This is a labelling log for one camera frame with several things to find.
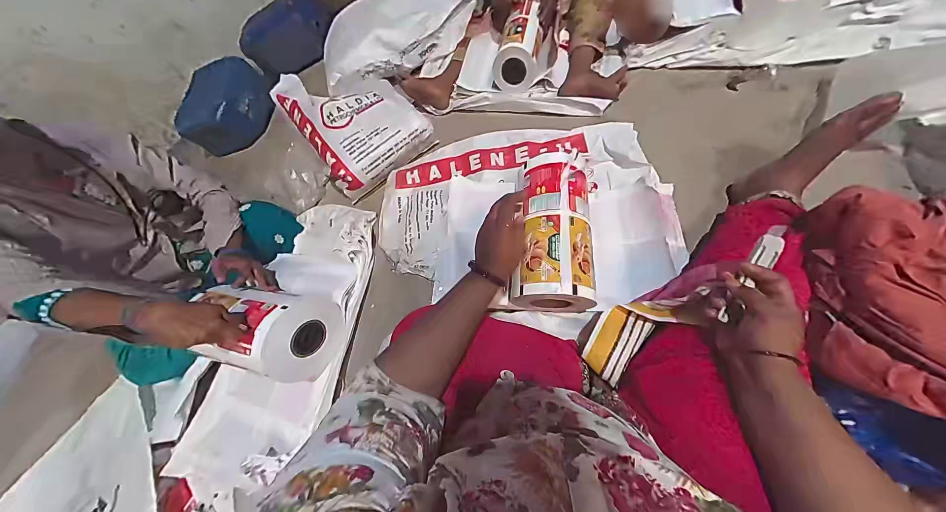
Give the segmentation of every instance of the blue cloth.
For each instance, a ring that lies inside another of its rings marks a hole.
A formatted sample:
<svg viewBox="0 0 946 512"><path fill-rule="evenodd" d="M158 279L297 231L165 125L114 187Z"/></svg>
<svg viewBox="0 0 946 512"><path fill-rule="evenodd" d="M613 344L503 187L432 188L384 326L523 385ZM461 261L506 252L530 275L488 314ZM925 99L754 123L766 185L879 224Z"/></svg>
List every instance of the blue cloth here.
<svg viewBox="0 0 946 512"><path fill-rule="evenodd" d="M276 259L279 253L292 252L295 238L302 231L301 224L290 211L267 202L243 204L239 208L239 214L243 222L243 250L264 265ZM195 259L204 261L201 264L201 272L204 272L203 284L195 290L179 295L184 301L207 288L219 285L210 273L212 255L209 252L201 252L198 255L200 256L189 257L188 261L191 266L194 266ZM235 273L230 273L227 283L232 283L236 278ZM14 309L23 320L42 322L42 308L52 309L55 301L67 292L68 290L58 289L30 296L14 304ZM108 339L105 346L112 354L118 371L131 382L141 386L182 376L197 358L186 349L135 345L116 339Z"/></svg>
<svg viewBox="0 0 946 512"><path fill-rule="evenodd" d="M813 373L814 389L850 437L895 482L946 487L946 420Z"/></svg>

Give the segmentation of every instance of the child's foot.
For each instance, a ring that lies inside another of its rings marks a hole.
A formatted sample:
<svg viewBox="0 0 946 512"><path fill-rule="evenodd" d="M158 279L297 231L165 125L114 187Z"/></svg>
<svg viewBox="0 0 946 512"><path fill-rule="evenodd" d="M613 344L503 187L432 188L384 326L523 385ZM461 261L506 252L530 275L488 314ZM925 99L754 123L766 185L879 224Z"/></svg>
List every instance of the child's foot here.
<svg viewBox="0 0 946 512"><path fill-rule="evenodd" d="M415 77L408 75L401 80L401 89L413 101L422 106L431 106L438 109L450 107L450 96L453 95L453 82L437 77Z"/></svg>
<svg viewBox="0 0 946 512"><path fill-rule="evenodd" d="M558 95L617 100L627 84L624 80L626 75L626 67L621 67L608 77L604 77L594 70L582 73L570 72L565 78L565 83L558 89Z"/></svg>

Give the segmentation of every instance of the floral shawl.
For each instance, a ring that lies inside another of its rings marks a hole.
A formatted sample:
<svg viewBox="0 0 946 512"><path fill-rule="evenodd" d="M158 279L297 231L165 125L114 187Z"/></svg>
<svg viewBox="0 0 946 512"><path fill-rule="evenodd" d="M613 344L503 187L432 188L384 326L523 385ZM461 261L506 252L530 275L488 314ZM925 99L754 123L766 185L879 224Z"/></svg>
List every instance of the floral shawl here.
<svg viewBox="0 0 946 512"><path fill-rule="evenodd" d="M504 372L442 441L443 405L372 364L258 503L264 512L736 510L625 418Z"/></svg>

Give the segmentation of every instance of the roll core hole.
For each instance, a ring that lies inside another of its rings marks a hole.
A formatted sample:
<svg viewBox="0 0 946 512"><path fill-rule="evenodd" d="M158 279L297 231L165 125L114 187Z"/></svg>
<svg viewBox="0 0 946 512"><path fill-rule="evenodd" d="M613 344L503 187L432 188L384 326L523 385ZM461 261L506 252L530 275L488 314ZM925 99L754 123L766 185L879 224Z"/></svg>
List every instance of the roll core hole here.
<svg viewBox="0 0 946 512"><path fill-rule="evenodd" d="M544 299L544 300L535 300L532 302L533 307L541 308L565 308L570 307L572 304L565 300L555 300L555 299Z"/></svg>
<svg viewBox="0 0 946 512"><path fill-rule="evenodd" d="M518 58L506 59L503 61L503 69L500 70L509 85L518 85L525 81L527 71L526 64Z"/></svg>
<svg viewBox="0 0 946 512"><path fill-rule="evenodd" d="M325 343L325 334L325 324L319 320L309 320L299 325L296 332L292 333L292 340L290 341L292 355L305 358L319 351L319 348Z"/></svg>

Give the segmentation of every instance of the bracelet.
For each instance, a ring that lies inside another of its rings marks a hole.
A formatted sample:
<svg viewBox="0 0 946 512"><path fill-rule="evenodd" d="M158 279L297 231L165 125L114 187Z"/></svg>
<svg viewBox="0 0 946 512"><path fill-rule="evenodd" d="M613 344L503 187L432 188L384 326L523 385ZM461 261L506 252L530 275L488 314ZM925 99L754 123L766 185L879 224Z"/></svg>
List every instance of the bracelet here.
<svg viewBox="0 0 946 512"><path fill-rule="evenodd" d="M762 355L764 357L778 357L780 359L787 359L789 361L795 362L799 368L805 365L805 363L800 361L798 357L789 355L787 353L779 353L778 351L765 351L764 349L750 349L747 352L753 355Z"/></svg>
<svg viewBox="0 0 946 512"><path fill-rule="evenodd" d="M476 264L476 261L468 262L467 267L469 267L472 273L481 276L483 279L485 279L486 281L489 281L493 285L496 285L499 288L506 288L506 282L503 281L503 279L500 279L499 277L492 275L486 270L483 270Z"/></svg>
<svg viewBox="0 0 946 512"><path fill-rule="evenodd" d="M220 248L217 251L217 254L214 257L219 257L220 255L249 255L250 253L242 248Z"/></svg>
<svg viewBox="0 0 946 512"><path fill-rule="evenodd" d="M121 310L122 327L125 327L135 334L143 335L144 333L138 330L138 317L141 316L141 312L145 309L145 307L159 301L160 300L154 298L142 298L132 304L125 305Z"/></svg>

